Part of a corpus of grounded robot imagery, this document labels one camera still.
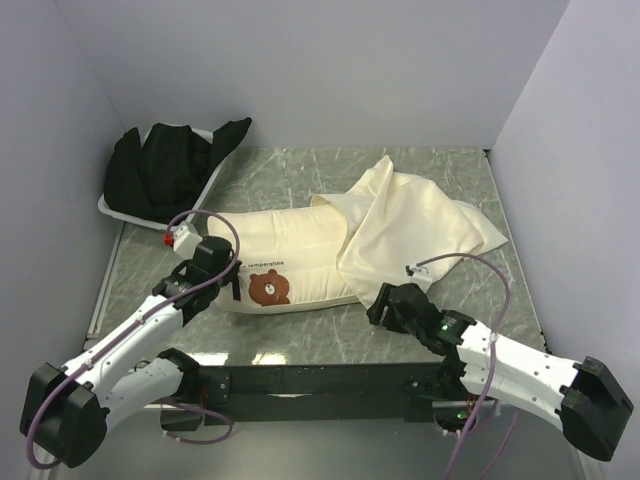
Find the cream pillowcase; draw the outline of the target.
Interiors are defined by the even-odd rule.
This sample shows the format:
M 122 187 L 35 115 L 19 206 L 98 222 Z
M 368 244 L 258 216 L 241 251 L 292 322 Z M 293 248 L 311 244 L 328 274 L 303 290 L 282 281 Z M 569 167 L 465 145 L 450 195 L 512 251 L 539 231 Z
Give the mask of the cream pillowcase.
M 384 282 L 410 281 L 406 265 L 427 267 L 435 283 L 460 260 L 458 254 L 480 255 L 507 242 L 478 208 L 449 198 L 432 180 L 396 172 L 389 156 L 347 192 L 312 197 L 312 206 L 324 203 L 347 219 L 351 236 L 337 258 L 337 270 L 366 308 Z M 450 253 L 455 256 L 438 258 Z

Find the cream bear print pillow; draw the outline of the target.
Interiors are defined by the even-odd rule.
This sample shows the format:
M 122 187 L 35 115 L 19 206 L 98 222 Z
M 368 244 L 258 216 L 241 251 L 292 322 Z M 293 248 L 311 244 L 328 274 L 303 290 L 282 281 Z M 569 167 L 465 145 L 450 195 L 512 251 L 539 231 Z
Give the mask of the cream bear print pillow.
M 224 213 L 240 239 L 237 289 L 220 290 L 217 307 L 269 315 L 310 311 L 357 301 L 337 270 L 351 233 L 347 219 L 324 203 L 285 210 Z

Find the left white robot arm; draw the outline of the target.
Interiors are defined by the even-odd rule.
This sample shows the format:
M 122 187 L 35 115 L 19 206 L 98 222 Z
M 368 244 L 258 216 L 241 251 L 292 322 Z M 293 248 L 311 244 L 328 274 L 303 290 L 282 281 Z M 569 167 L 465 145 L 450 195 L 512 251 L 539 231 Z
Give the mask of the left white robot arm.
M 102 341 L 61 367 L 45 363 L 32 374 L 19 430 L 33 468 L 81 465 L 115 426 L 156 401 L 233 425 L 203 406 L 201 366 L 190 355 L 171 348 L 136 365 L 210 306 L 238 273 L 239 247 L 239 240 L 204 237 Z

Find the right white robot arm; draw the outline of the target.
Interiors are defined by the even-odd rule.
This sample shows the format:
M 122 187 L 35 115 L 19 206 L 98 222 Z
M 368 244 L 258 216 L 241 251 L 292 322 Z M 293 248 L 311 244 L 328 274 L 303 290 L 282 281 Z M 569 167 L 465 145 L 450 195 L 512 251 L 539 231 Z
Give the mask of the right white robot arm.
M 549 422 L 582 453 L 613 458 L 634 406 L 602 361 L 559 358 L 493 336 L 466 314 L 438 309 L 413 283 L 383 284 L 367 317 L 442 356 L 439 387 L 447 397 L 486 393 Z

